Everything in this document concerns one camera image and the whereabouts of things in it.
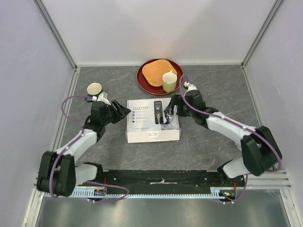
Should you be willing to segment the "white cardboard clipper box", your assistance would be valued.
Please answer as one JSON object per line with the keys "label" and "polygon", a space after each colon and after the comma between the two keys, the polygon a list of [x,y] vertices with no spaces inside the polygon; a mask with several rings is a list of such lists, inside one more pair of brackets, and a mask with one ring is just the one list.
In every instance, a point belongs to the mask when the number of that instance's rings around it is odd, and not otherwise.
{"label": "white cardboard clipper box", "polygon": [[164,113],[170,98],[128,100],[125,132],[128,143],[178,141],[181,136],[176,109],[174,114]]}

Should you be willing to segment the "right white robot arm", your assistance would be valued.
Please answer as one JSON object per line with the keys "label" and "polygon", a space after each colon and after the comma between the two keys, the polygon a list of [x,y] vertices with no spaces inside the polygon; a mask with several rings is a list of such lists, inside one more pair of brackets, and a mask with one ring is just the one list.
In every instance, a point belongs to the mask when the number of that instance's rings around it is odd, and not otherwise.
{"label": "right white robot arm", "polygon": [[192,117],[196,124],[226,136],[240,148],[240,158],[218,168],[217,181],[222,186],[228,186],[237,176],[260,176],[273,165],[281,165],[281,151],[268,127],[251,127],[228,118],[208,107],[198,90],[173,95],[163,112],[166,120],[174,116]]}

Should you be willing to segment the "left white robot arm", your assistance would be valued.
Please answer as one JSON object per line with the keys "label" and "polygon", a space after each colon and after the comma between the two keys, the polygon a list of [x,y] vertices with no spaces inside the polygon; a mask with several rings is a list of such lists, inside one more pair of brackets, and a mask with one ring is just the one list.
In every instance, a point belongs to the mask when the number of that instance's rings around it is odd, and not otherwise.
{"label": "left white robot arm", "polygon": [[46,151],[41,158],[36,188],[51,196],[68,197],[83,183],[99,186],[104,181],[101,164],[86,162],[76,166],[77,160],[95,145],[106,131],[106,126],[123,120],[131,110],[116,100],[92,103],[90,115],[79,133],[56,151]]}

